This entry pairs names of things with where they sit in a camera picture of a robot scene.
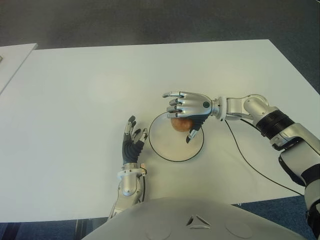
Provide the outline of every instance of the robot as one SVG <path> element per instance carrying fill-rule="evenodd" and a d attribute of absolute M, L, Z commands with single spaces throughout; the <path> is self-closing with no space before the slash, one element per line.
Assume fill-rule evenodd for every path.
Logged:
<path fill-rule="evenodd" d="M 282 151 L 278 161 L 291 179 L 305 187 L 306 220 L 320 240 L 320 140 L 300 123 L 295 123 L 259 94 L 243 98 L 208 96 L 183 91 L 167 107 L 168 118 L 190 118 L 193 126 L 186 142 L 192 141 L 209 116 L 219 121 L 251 120 L 271 146 Z M 123 167 L 118 198 L 108 221 L 85 240 L 235 240 L 304 239 L 274 222 L 232 205 L 195 199 L 160 198 L 144 202 L 147 170 L 138 164 L 148 130 L 133 132 L 132 116 L 124 130 Z"/>

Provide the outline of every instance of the gray carpet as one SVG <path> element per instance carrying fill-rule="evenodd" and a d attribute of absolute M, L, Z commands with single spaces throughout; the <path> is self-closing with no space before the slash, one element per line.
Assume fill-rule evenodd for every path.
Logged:
<path fill-rule="evenodd" d="M 0 46 L 270 39 L 319 93 L 319 9 L 315 0 L 0 0 Z M 241 207 L 314 239 L 301 197 Z M 75 221 L 22 223 L 16 239 L 71 240 L 74 228 Z"/>

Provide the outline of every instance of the robotic arm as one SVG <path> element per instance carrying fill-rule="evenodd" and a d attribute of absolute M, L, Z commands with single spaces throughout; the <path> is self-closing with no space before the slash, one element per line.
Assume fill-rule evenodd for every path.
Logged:
<path fill-rule="evenodd" d="M 118 186 L 118 198 L 111 209 L 108 220 L 125 209 L 137 204 L 141 195 L 145 192 L 145 176 L 147 170 L 143 164 L 138 166 L 138 157 L 148 137 L 148 130 L 146 128 L 143 129 L 141 137 L 136 139 L 141 129 L 139 128 L 133 132 L 136 125 L 135 119 L 135 116 L 131 116 L 125 125 L 122 143 L 123 165 L 122 171 L 117 174 L 121 182 Z M 143 178 L 143 186 L 140 181 L 141 176 Z"/>
<path fill-rule="evenodd" d="M 186 142 L 197 134 L 209 116 L 218 120 L 252 120 L 261 135 L 270 140 L 272 147 L 284 150 L 279 163 L 291 179 L 305 186 L 304 199 L 307 222 L 314 235 L 320 235 L 320 140 L 300 123 L 295 123 L 267 99 L 258 94 L 243 98 L 209 97 L 192 92 L 172 91 L 163 95 L 175 97 L 169 102 L 168 118 L 190 118 L 193 126 Z"/>

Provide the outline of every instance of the black cable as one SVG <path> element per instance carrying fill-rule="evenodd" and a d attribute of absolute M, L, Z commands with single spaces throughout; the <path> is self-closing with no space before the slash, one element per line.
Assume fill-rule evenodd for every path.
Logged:
<path fill-rule="evenodd" d="M 255 127 L 255 125 L 253 125 L 252 123 L 250 123 L 250 122 L 248 122 L 248 121 L 246 121 L 246 120 L 244 120 L 244 119 L 240 119 L 242 122 L 244 122 L 244 123 L 246 123 L 246 124 L 249 124 L 251 127 L 253 127 L 253 128 L 255 128 L 255 129 L 257 129 L 256 127 Z"/>
<path fill-rule="evenodd" d="M 278 182 L 276 182 L 276 181 L 273 181 L 272 179 L 268 178 L 267 176 L 265 176 L 265 175 L 263 175 L 261 172 L 259 172 L 257 169 L 255 169 L 255 168 L 246 160 L 245 156 L 242 154 L 242 152 L 241 152 L 241 150 L 240 150 L 240 148 L 239 148 L 238 142 L 237 142 L 237 140 L 236 140 L 236 137 L 235 137 L 234 133 L 232 132 L 231 127 L 229 126 L 228 122 L 227 122 L 226 120 L 224 120 L 224 121 L 225 121 L 226 125 L 228 126 L 228 128 L 229 128 L 229 130 L 230 130 L 230 132 L 231 132 L 231 134 L 232 134 L 232 137 L 233 137 L 233 139 L 234 139 L 234 142 L 235 142 L 235 144 L 236 144 L 236 147 L 238 148 L 239 153 L 241 154 L 243 160 L 244 160 L 253 170 L 255 170 L 258 174 L 260 174 L 261 176 L 265 177 L 265 178 L 268 179 L 269 181 L 271 181 L 271 182 L 273 182 L 273 183 L 275 183 L 275 184 L 277 184 L 277 185 L 279 185 L 279 186 L 281 186 L 281 187 L 283 187 L 283 188 L 285 188 L 285 189 L 288 189 L 288 190 L 290 190 L 290 191 L 292 191 L 292 192 L 294 192 L 294 193 L 296 193 L 296 194 L 298 194 L 298 195 L 300 195 L 300 196 L 303 196 L 303 194 L 301 194 L 300 192 L 297 192 L 297 191 L 295 191 L 295 190 L 293 190 L 293 189 L 291 189 L 291 188 L 289 188 L 289 187 L 286 187 L 286 186 L 281 185 L 280 183 L 278 183 Z"/>
<path fill-rule="evenodd" d="M 143 193 L 142 193 L 141 202 L 144 202 L 145 201 L 145 194 L 146 194 L 146 177 L 142 176 L 142 180 L 143 180 Z"/>

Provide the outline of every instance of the white table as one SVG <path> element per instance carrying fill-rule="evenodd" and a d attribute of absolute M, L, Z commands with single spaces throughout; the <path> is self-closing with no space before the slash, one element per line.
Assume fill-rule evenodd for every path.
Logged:
<path fill-rule="evenodd" d="M 167 91 L 264 95 L 320 137 L 320 96 L 269 40 L 34 50 L 0 98 L 0 221 L 105 217 L 117 197 L 125 123 L 149 127 Z M 230 126 L 247 160 L 301 193 L 279 152 L 243 122 Z M 186 162 L 149 142 L 146 199 L 204 198 L 228 204 L 294 196 L 254 172 L 225 123 L 203 125 L 202 151 Z"/>
<path fill-rule="evenodd" d="M 0 94 L 37 44 L 0 46 Z"/>

